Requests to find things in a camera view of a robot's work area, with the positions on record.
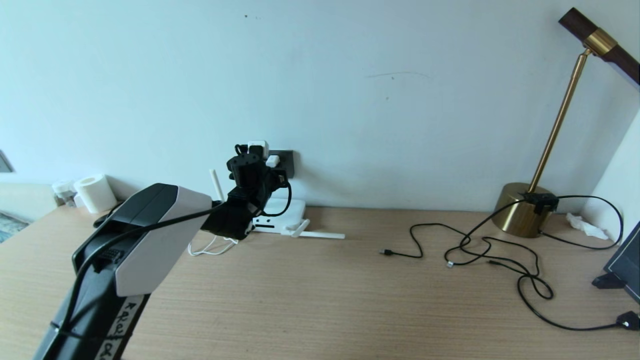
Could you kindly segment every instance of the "white router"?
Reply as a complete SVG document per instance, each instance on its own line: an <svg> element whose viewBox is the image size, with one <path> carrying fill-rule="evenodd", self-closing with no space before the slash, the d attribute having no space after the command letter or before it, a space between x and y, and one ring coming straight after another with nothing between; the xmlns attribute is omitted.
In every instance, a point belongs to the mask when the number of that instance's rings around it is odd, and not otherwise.
<svg viewBox="0 0 640 360"><path fill-rule="evenodd" d="M216 187L216 193L220 201L225 201L225 196L220 188L220 182L215 170L210 170L211 179L213 185ZM274 199L271 198L267 201L264 207L264 212L267 214L275 214L281 212L287 205L286 199ZM307 203L303 200L291 199L291 204L287 212L279 217L257 217L253 219L255 225L254 231L261 231L263 233L275 233L284 236L291 236L292 238L298 238L300 236L307 236L310 238L326 238L326 239L344 239L344 234L337 233L320 233L317 231L305 231L311 220L305 219L305 208Z"/></svg>

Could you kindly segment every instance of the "white cable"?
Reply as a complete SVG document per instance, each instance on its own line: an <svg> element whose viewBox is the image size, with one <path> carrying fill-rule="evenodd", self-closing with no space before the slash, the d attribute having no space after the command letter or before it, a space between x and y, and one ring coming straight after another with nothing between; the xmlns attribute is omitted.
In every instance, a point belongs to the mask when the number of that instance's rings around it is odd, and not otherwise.
<svg viewBox="0 0 640 360"><path fill-rule="evenodd" d="M231 249L231 247L233 247L234 245L238 244L238 241L232 238L224 238L225 240L229 241L229 244L227 244L227 246L222 249L221 251L218 252L210 252L207 251L209 250L209 248L211 247L211 245L213 245L213 243L216 241L216 239L218 238L218 235L213 237L213 240L211 240L211 242L204 247L204 249L196 251L196 252L192 252L191 251L191 242L189 242L189 245L187 246L187 251L189 252L189 255L191 256L198 256L198 255L202 255L202 254L207 254L207 255L220 255L220 254L224 254L228 249Z"/></svg>

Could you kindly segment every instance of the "black plug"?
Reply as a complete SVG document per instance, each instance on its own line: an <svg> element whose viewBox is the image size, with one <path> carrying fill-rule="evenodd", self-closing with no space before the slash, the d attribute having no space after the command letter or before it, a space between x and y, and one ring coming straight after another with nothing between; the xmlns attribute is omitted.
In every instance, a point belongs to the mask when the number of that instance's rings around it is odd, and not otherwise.
<svg viewBox="0 0 640 360"><path fill-rule="evenodd" d="M616 324L627 330L638 331L640 329L640 317L633 311L628 311L616 319Z"/></svg>

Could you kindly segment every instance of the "tissue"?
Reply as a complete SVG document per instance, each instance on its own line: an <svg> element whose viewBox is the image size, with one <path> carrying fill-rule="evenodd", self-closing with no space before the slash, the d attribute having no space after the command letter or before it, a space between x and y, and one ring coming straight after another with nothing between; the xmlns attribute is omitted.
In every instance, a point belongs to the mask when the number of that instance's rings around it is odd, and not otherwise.
<svg viewBox="0 0 640 360"><path fill-rule="evenodd" d="M603 240L609 239L609 237L604 233L604 231L602 231L601 228L583 221L582 217L577 217L571 213L567 213L566 219L574 229L578 229L584 232L585 234L587 234L587 236L595 236L596 238Z"/></svg>

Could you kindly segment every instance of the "toilet paper roll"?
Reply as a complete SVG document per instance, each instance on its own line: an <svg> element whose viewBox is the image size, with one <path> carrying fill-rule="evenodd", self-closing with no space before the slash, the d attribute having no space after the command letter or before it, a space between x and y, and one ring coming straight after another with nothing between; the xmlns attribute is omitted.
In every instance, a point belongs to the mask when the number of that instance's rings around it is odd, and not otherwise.
<svg viewBox="0 0 640 360"><path fill-rule="evenodd" d="M116 206L116 197L104 174L89 176L76 181L74 188L82 197L90 213L100 213Z"/></svg>

